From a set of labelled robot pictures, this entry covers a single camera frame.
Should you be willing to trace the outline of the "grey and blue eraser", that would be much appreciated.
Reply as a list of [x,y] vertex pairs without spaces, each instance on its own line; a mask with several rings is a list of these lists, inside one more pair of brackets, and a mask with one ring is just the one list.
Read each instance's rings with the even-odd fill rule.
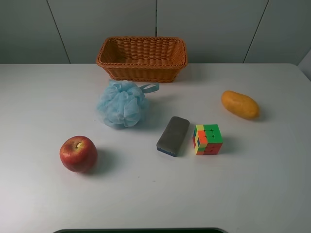
[[177,157],[189,129],[187,119],[173,116],[156,144],[158,151]]

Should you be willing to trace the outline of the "multicoloured puzzle cube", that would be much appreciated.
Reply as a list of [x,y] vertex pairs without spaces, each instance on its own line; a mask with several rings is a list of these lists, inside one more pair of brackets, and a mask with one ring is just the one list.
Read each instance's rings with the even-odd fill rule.
[[223,144],[217,124],[195,125],[192,141],[196,155],[217,155]]

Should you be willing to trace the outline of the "orange wicker basket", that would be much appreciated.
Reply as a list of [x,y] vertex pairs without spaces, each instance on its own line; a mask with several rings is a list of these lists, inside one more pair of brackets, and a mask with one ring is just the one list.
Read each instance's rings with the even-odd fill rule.
[[178,37],[114,36],[104,41],[96,64],[114,80],[171,83],[188,57]]

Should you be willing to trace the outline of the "light blue bath loofah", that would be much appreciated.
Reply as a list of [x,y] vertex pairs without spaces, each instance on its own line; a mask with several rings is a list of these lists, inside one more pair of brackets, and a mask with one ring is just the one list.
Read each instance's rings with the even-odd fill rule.
[[132,81],[110,80],[97,104],[102,122],[116,129],[130,128],[145,119],[149,108],[146,94],[159,90],[159,83],[137,86]]

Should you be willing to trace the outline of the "red apple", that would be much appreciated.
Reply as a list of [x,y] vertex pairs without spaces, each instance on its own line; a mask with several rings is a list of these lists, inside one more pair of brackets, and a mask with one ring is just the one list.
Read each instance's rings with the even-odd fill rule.
[[85,136],[69,138],[60,148],[59,155],[62,164],[77,173],[89,172],[98,159],[94,143]]

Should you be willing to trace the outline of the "yellow mango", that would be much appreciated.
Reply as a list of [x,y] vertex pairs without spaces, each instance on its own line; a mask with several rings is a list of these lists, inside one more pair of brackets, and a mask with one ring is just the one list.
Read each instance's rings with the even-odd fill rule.
[[228,90],[223,92],[221,102],[226,110],[238,117],[253,120],[260,115],[259,105],[247,95]]

